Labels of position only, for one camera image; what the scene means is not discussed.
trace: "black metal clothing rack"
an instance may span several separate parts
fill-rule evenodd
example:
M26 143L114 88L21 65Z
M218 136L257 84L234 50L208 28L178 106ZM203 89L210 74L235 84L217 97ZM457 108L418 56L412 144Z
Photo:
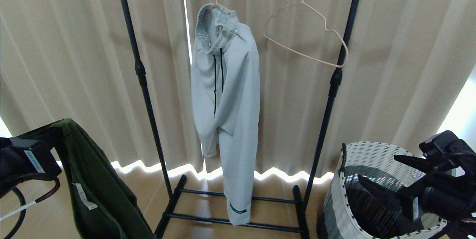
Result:
M352 34L352 28L354 27L355 18L357 15L357 7L359 4L359 0L352 0L350 4L349 15L347 18L347 24L345 26L344 32L344 42L349 45L350 36ZM165 186L167 187L169 202L165 212L162 214L162 219L155 229L155 236L157 238L162 238L165 229L167 228L168 222L171 218L177 219L189 219L189 220L196 220L199 222L212 222L212 223L221 223L221 224L231 224L227 219L216 219L213 217L199 217L193 215L185 215L185 214L177 214L174 213L175 206L179 201L180 195L182 193L195 193L195 194L205 194L205 195L214 195L214 196L224 196L223 193L220 192L210 192L210 191L201 191L201 190L190 190L186 189L185 183L187 181L187 177L182 175L180 181L178 182L177 187L174 191L172 191L172 187L170 186L170 180L168 178L167 168L165 167L165 158L162 151L162 146L160 144L160 138L157 130L157 124L155 122L154 112L152 108L152 103L150 102L150 96L147 88L147 80L146 80L146 71L144 65L142 64L141 57L139 55L139 50L137 46L136 36L134 34L134 27L132 25L131 14L129 12L129 5L127 0L121 0L122 10L124 12L124 18L126 20L126 26L129 33L129 39L131 40L132 52L134 54L135 59L135 69L136 74L138 76L139 83L142 88L142 93L144 95L144 100L147 108L148 118L150 121L150 125L152 128L152 133L154 136L155 144L157 146L157 153L160 159L160 164L162 166L162 173L164 174ZM344 47L341 47L340 54L338 57L338 65L341 65L344 62L345 57L345 50ZM309 175L308 186L306 188L306 192L304 194L304 199L301 198L301 191L299 187L296 185L293 188L293 200L286 200L286 199L278 199L278 198L268 198L268 197L260 197L260 196L253 196L252 200L263 200L263 201L270 201L270 202L277 202L277 203L288 203L294 204L296 207L296 215L297 215L297 222L298 227L287 227L287 226L279 226L279 225L271 225L271 224L263 224L263 223L248 223L243 226L245 227L257 227L261 229L270 229L270 230L279 230L283 232L294 232L299 233L301 239L308 239L309 238L309 230L308 225L306 222L306 207L309 202L309 196L311 194L311 188L314 180L314 176L316 175L316 169L318 167L319 157L322 151L322 147L324 144L324 139L326 137L326 132L332 112L332 107L334 105L334 100L337 95L338 88L340 86L342 80L342 68L336 68L331 80L330 80L330 89L328 95L328 101L326 105L326 110L324 112L324 117L321 124L321 129L318 137L318 142L316 144L316 151L314 154L314 159L312 163L311 173Z

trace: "white and gray basket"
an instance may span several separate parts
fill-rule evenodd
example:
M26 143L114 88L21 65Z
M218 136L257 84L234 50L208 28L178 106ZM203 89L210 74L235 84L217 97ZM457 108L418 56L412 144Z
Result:
M358 174L393 191L423 176L420 171L395 161L394 155L411 156L399 146L381 142L343 145L340 165L318 220L319 239L376 239L370 233L392 234L396 230L402 234L395 239L428 239L447 225L446 220L434 214L423 215L417 223L409 222L401 213L395 216L360 185Z

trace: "curtain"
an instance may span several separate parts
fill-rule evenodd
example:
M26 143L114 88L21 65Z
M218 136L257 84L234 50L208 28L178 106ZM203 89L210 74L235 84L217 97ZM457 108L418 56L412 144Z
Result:
M186 0L194 29L199 8ZM257 171L310 171L333 68L263 36L279 8L299 0L219 0L250 26L260 51ZM306 0L343 35L351 0ZM202 169L192 117L184 0L129 0L169 169ZM335 101L318 176L340 144L382 141L413 153L447 115L476 62L471 0L361 0L350 59ZM158 162L134 72L119 0L0 0L0 115L13 135L63 117L76 120L111 161ZM267 33L297 51L335 62L339 40L303 6ZM207 171L219 162L207 162Z

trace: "green garment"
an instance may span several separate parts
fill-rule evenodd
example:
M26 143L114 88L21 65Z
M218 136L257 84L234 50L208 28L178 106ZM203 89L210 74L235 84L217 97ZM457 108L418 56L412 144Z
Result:
M60 127L63 132L63 140L55 149L68 179L74 219L81 237L155 239L137 206L136 196L90 136L72 119L63 119L50 127ZM73 183L80 183L86 195L83 200Z

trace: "floor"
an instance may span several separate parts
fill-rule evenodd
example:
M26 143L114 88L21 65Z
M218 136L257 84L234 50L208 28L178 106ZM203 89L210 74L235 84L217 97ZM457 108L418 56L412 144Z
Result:
M118 174L136 194L138 205L152 230L157 226L162 212L167 206L168 197L164 180L160 171L155 173L145 173L141 168L135 168L130 173ZM191 173L187 172L186 188L200 190L221 191L223 180L217 177L213 180L197 180ZM14 239L36 238L36 239L79 239L76 231L72 209L70 205L70 195L66 183L66 178L60 175L61 188L47 200L31 207L27 210L25 221L20 227ZM177 185L180 176L171 178L172 187ZM276 175L271 175L262 181L255 180L253 193L259 196L269 196L276 198L292 199L292 187L299 185L301 192L306 187L305 180L298 180L294 183L286 183ZM316 236L316 217L325 199L330 180L313 187L311 200L307 210L307 220L311 238ZM19 185L24 193L27 202L34 200L47 192L53 183L35 182L33 180ZM204 217L219 217L226 219L225 199L222 197L208 197L196 194L183 193L177 207L176 213L197 214ZM14 194L9 193L0 200L0 213L4 215L18 207L18 201ZM253 201L252 222L263 222L277 225L297 226L296 211L294 205L270 203L265 201ZM4 238L17 221L18 215L0 222L0 238ZM204 222L192 222L190 220L172 219L165 232L167 239L298 239L298 234L289 232L278 232L251 227L233 227L223 224L208 224Z

